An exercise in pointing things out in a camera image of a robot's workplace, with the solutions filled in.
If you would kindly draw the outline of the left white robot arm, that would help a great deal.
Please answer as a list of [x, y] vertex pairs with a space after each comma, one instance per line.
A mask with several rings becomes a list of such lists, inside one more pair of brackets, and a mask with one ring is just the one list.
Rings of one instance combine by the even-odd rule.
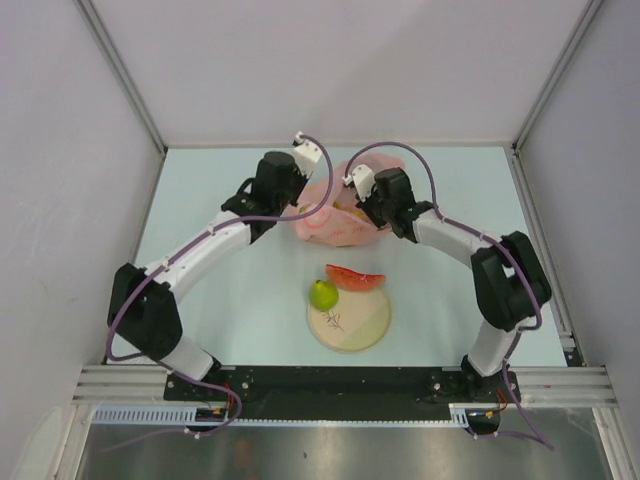
[[216, 263], [255, 243], [297, 204], [321, 157], [308, 142], [265, 153], [255, 174], [195, 238], [145, 267], [121, 266], [111, 293], [109, 336], [120, 336], [142, 356], [187, 376], [185, 385], [197, 398], [214, 397], [221, 387], [220, 363], [184, 333], [178, 304]]

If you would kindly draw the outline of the pink plastic bag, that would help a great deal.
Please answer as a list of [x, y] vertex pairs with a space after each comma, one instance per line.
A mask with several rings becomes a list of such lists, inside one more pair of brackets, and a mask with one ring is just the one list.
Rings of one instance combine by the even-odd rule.
[[[317, 213], [289, 223], [298, 238], [333, 247], [364, 246], [377, 241], [389, 233], [389, 226], [378, 228], [356, 207], [356, 196], [342, 182], [347, 161], [333, 170], [334, 183], [327, 203]], [[384, 153], [367, 153], [356, 159], [354, 166], [364, 164], [374, 173], [393, 167], [405, 167], [403, 160]], [[326, 193], [328, 180], [307, 184], [297, 206], [289, 206], [284, 216], [307, 213], [317, 206]]]

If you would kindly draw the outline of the round cream plate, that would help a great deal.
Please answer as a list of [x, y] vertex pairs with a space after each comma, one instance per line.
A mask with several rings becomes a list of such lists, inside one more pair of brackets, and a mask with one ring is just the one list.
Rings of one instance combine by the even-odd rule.
[[387, 291], [368, 292], [339, 289], [334, 307], [320, 311], [307, 305], [307, 323], [314, 337], [325, 347], [342, 353], [370, 350], [387, 335], [392, 324], [392, 306]]

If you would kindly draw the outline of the red watermelon slice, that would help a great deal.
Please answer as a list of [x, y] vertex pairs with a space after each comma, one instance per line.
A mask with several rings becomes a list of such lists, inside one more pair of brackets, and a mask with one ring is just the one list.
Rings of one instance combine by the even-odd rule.
[[368, 292], [384, 285], [386, 276], [357, 272], [342, 266], [327, 264], [326, 275], [339, 289], [352, 292]]

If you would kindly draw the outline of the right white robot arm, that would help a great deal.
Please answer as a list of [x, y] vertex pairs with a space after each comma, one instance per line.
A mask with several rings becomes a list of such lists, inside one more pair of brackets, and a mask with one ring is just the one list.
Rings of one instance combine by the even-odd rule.
[[399, 167], [375, 173], [360, 165], [343, 184], [375, 226], [390, 227], [398, 238], [434, 248], [471, 270], [483, 322], [463, 359], [470, 370], [461, 376], [461, 388], [473, 401], [486, 400], [521, 334], [541, 327], [541, 307], [552, 296], [529, 237], [515, 231], [496, 238], [444, 215], [434, 202], [416, 200]]

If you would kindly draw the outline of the green fake pear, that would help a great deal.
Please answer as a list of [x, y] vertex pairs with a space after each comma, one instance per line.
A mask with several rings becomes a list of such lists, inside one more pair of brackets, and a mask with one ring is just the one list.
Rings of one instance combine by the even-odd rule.
[[308, 292], [309, 303], [319, 311], [332, 309], [339, 301], [339, 291], [334, 283], [328, 280], [315, 280]]

